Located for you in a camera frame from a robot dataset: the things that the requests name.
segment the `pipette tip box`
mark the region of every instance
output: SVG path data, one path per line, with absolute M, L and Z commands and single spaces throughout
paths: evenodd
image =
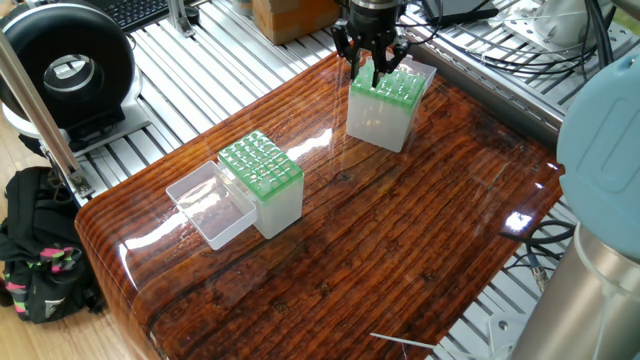
M 251 225 L 271 239 L 302 216 L 304 172 L 254 131 L 167 188 L 214 250 Z
M 435 70 L 405 59 L 374 88 L 374 66 L 369 59 L 349 89 L 347 134 L 400 152 Z

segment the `open box lid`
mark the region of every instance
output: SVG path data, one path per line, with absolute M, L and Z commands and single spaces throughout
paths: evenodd
M 213 161 L 169 186 L 167 194 L 213 250 L 258 220 L 255 204 Z

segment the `white stick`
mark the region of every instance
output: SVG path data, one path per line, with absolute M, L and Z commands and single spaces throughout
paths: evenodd
M 402 344 L 414 345 L 414 346 L 419 346 L 419 347 L 432 349 L 432 350 L 442 350 L 442 351 L 445 351 L 445 352 L 447 352 L 447 353 L 449 353 L 451 355 L 466 356 L 468 358 L 472 358 L 472 359 L 476 359 L 476 360 L 491 360 L 486 356 L 467 354 L 467 353 L 464 353 L 464 352 L 461 352 L 461 351 L 455 351 L 455 350 L 447 350 L 447 349 L 443 348 L 442 346 L 428 345 L 428 344 L 423 344 L 423 343 L 420 343 L 420 342 L 417 342 L 417 341 L 399 339 L 399 338 L 380 335 L 380 334 L 376 334 L 376 333 L 370 333 L 369 335 L 375 336 L 375 337 L 378 337 L 378 338 L 381 338 L 381 339 L 389 340 L 389 341 L 399 342 L 399 343 L 402 343 Z

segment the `keyboard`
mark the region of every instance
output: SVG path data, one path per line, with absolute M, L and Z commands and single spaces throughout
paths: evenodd
M 196 0 L 185 0 L 185 5 Z M 89 0 L 102 9 L 124 32 L 133 32 L 169 14 L 167 0 Z

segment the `glossy wooden tabletop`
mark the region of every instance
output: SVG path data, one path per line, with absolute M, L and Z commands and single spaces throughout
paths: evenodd
M 399 154 L 345 133 L 329 57 L 82 208 L 126 338 L 169 359 L 398 359 L 437 343 L 560 195 L 554 156 L 436 77 Z M 167 186 L 262 130 L 305 172 L 302 218 L 212 251 Z M 409 356 L 423 349 L 407 348 Z

